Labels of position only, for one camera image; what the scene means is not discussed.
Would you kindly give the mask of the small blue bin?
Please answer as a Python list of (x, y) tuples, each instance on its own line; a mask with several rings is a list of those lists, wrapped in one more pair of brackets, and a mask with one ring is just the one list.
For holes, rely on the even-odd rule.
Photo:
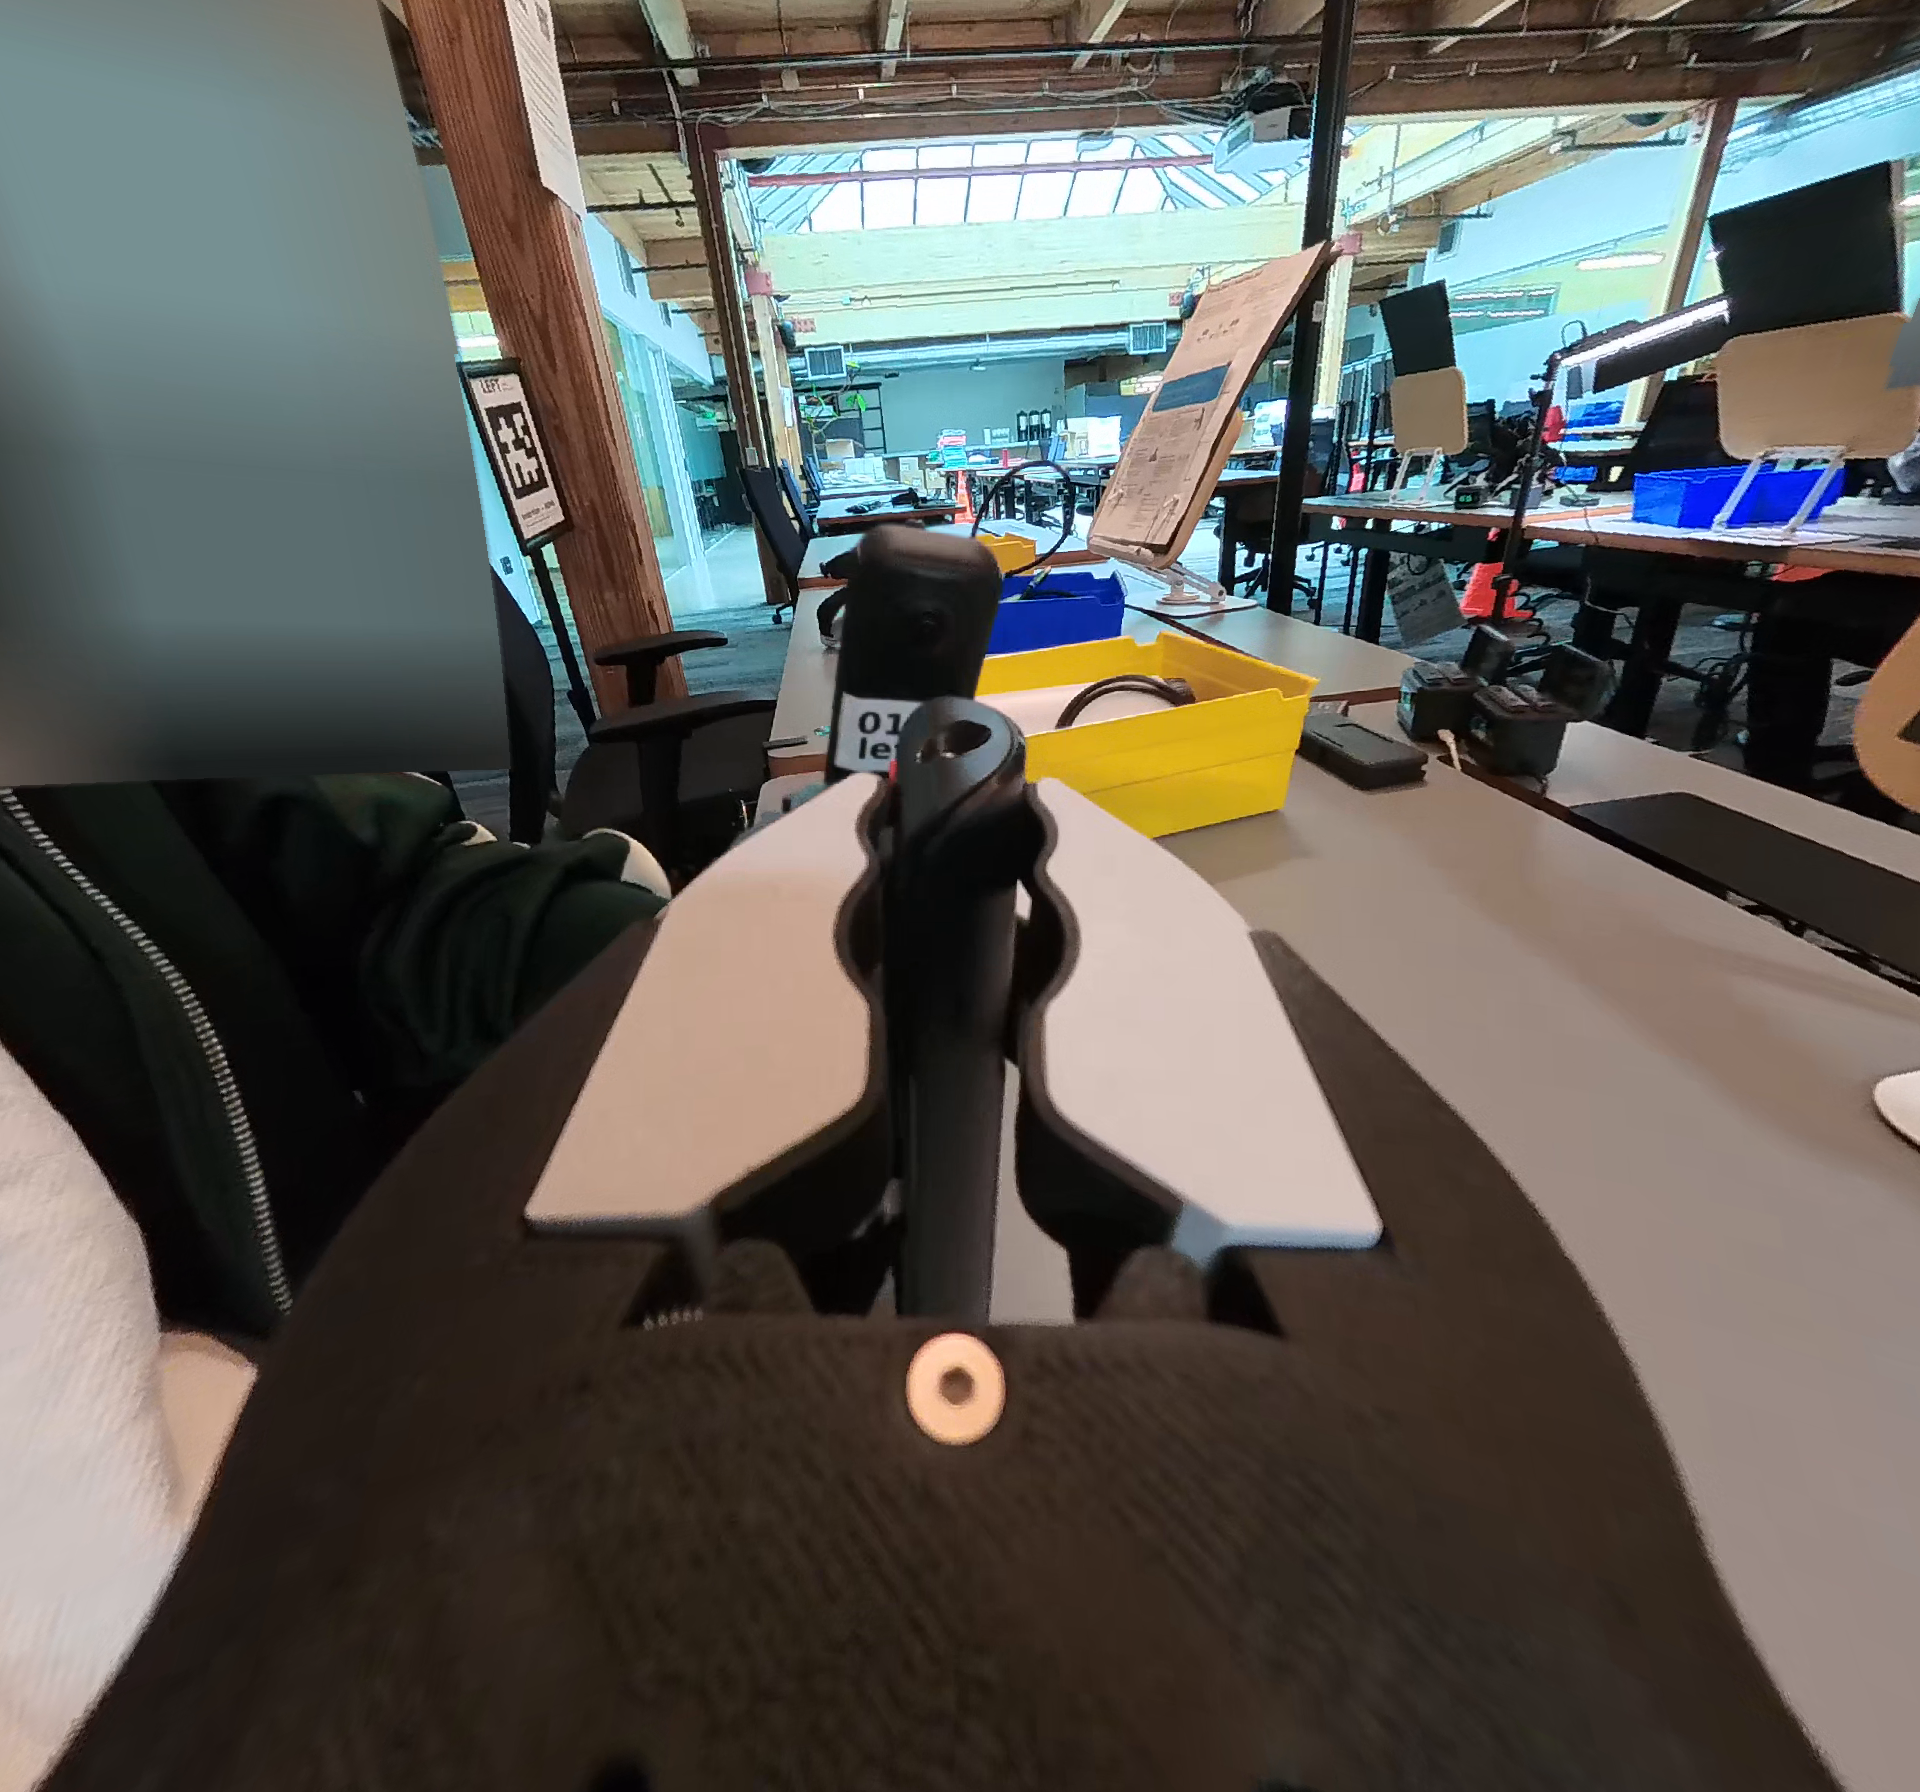
[(1843, 465), (1773, 461), (1641, 474), (1631, 519), (1678, 530), (1800, 528), (1837, 502), (1843, 484)]

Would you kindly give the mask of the black office chair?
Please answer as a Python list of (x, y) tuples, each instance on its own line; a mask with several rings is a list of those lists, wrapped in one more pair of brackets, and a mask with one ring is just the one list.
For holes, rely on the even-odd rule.
[(771, 777), (777, 701), (718, 686), (666, 691), (681, 658), (728, 648), (721, 631), (678, 627), (591, 652), (592, 669), (617, 676), (623, 689), (589, 728), (554, 799), (566, 839), (630, 834), (671, 884), (691, 879), (734, 844)]

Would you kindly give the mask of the yellow plastic bin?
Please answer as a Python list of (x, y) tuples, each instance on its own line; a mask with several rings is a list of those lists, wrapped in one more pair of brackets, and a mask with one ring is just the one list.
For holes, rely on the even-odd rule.
[(1176, 631), (989, 657), (977, 699), (1024, 734), (1024, 768), (1143, 836), (1285, 808), (1317, 678)]

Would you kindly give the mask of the black lamp bar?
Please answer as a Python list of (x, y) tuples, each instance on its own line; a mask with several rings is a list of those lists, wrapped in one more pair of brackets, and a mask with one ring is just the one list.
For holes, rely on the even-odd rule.
[(1730, 297), (1717, 294), (1655, 321), (1628, 321), (1558, 347), (1549, 358), (1547, 383), (1580, 393), (1606, 393), (1663, 376), (1716, 356), (1732, 337)]

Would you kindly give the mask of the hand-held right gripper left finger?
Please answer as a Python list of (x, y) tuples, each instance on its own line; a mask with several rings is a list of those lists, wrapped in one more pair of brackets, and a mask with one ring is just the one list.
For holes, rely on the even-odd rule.
[(721, 1232), (877, 1099), (848, 942), (880, 777), (828, 784), (663, 915), (524, 1208), (531, 1229)]

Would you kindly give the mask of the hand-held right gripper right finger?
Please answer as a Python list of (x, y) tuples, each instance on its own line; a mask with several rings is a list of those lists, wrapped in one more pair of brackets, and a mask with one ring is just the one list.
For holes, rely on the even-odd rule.
[(1380, 1208), (1249, 924), (1057, 779), (1030, 787), (1032, 936), (1062, 962), (1024, 1017), (1026, 1210), (1197, 1268), (1228, 1252), (1368, 1252)]

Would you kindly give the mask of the grey desk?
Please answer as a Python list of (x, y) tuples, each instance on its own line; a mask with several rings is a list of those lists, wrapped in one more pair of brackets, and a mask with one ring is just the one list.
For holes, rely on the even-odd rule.
[(1917, 1789), (1912, 1007), (1464, 779), (1165, 844), (1380, 1208), (1074, 1326), (922, 1443), (1050, 1786)]

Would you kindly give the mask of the small stand with tan board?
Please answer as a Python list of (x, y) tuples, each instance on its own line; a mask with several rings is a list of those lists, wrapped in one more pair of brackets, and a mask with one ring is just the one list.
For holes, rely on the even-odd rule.
[(1445, 462), (1471, 445), (1468, 384), (1456, 358), (1445, 284), (1391, 294), (1380, 305), (1389, 356), (1389, 433), (1397, 454), (1393, 490), (1406, 493), (1425, 461), (1419, 500), (1442, 500)]

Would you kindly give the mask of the white paper notice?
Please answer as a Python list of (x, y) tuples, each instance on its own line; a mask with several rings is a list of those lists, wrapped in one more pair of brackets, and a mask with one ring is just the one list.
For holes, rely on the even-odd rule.
[(576, 219), (587, 219), (589, 201), (572, 141), (554, 6), (550, 0), (501, 0), (501, 6), (541, 187)]

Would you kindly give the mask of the black remote control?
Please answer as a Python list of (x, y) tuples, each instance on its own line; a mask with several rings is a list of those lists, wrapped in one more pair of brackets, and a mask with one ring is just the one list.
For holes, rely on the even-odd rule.
[(900, 1183), (896, 1305), (989, 1315), (1018, 895), (1037, 850), (1024, 738), (977, 701), (917, 709), (881, 868), (888, 1103)]

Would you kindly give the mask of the person's left forearm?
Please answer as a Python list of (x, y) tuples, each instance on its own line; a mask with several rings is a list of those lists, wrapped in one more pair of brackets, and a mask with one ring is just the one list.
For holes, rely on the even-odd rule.
[(388, 813), (355, 857), (353, 1005), (395, 1089), (472, 1074), (674, 898), (651, 850), (612, 829), (529, 847), (444, 813)]

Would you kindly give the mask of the black pole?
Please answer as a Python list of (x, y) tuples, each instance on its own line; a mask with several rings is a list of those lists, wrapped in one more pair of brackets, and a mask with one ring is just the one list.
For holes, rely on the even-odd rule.
[(1304, 524), (1312, 422), (1326, 335), (1326, 300), (1332, 266), (1334, 208), (1348, 113), (1348, 72), (1355, 52), (1358, 0), (1323, 0), (1323, 25), (1313, 77), (1309, 187), (1303, 249), (1317, 261), (1292, 316), (1286, 415), (1281, 442), (1278, 498), (1269, 535), (1265, 605), (1292, 611), (1294, 575)]

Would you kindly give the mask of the cardboard sheet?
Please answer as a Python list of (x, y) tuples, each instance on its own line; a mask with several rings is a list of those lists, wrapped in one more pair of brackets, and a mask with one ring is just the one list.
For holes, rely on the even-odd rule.
[(1313, 244), (1204, 292), (1093, 515), (1095, 555), (1141, 571), (1181, 560), (1240, 433), (1253, 372), (1332, 259), (1330, 242)]

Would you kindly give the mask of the dark green zip jacket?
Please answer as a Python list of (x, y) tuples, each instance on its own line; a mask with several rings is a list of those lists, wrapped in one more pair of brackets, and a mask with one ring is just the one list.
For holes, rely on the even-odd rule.
[(170, 1322), (271, 1336), (466, 1080), (385, 1084), (355, 1014), (355, 854), (388, 813), (464, 820), (420, 773), (5, 792), (5, 1047), (130, 1212)]

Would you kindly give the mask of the black flat pad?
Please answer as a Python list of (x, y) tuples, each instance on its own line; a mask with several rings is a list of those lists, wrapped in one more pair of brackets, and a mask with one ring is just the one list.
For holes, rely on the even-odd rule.
[(1714, 896), (1830, 942), (1845, 961), (1918, 987), (1918, 882), (1691, 796), (1576, 805), (1571, 824)]

